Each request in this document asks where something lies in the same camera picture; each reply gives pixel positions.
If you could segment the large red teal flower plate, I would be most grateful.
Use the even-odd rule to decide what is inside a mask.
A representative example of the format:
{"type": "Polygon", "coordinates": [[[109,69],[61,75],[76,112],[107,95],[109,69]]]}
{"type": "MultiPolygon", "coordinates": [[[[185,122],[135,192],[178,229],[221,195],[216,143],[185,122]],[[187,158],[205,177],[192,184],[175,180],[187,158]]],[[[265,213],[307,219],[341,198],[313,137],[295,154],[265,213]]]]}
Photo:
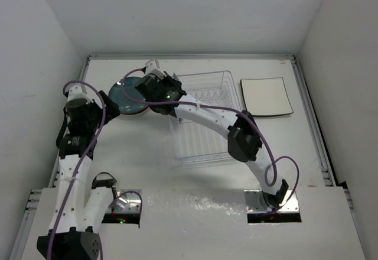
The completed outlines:
{"type": "Polygon", "coordinates": [[[142,114],[148,112],[149,110],[150,110],[150,108],[143,108],[143,109],[140,109],[139,111],[136,111],[136,112],[121,112],[120,114],[124,117],[131,117],[131,116],[142,115],[142,114]]]}

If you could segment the square beige plate black rim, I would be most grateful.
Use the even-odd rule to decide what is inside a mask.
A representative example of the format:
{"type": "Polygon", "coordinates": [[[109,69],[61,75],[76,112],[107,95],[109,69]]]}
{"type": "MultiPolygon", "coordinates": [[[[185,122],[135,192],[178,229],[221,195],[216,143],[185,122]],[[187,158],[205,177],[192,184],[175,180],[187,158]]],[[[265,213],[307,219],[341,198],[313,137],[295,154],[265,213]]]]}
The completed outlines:
{"type": "Polygon", "coordinates": [[[268,118],[294,113],[282,77],[241,79],[246,110],[254,117],[268,118]]]}

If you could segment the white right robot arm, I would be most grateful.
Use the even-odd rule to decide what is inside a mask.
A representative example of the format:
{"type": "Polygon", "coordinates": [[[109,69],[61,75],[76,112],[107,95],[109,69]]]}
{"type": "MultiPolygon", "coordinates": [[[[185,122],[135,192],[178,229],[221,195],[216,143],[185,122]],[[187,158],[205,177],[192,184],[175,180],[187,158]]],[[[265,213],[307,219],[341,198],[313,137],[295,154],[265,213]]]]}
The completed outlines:
{"type": "Polygon", "coordinates": [[[245,163],[258,180],[265,206],[278,210],[289,186],[278,176],[273,158],[270,164],[257,162],[260,150],[265,150],[270,157],[272,152],[248,111],[206,105],[187,94],[180,81],[166,74],[147,74],[139,80],[135,89],[154,112],[187,119],[225,138],[229,155],[245,163]]]}

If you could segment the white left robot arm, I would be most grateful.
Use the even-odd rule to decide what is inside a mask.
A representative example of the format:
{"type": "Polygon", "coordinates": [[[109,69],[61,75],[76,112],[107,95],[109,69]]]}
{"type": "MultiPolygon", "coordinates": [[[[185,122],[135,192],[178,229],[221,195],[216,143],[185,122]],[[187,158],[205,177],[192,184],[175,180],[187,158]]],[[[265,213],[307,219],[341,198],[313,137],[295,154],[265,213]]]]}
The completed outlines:
{"type": "Polygon", "coordinates": [[[37,239],[37,250],[45,259],[100,259],[99,228],[108,206],[116,197],[115,178],[92,183],[85,198],[87,176],[101,130],[120,111],[104,91],[100,102],[73,86],[66,93],[64,120],[56,139],[59,178],[53,218],[46,235],[37,239]]]}

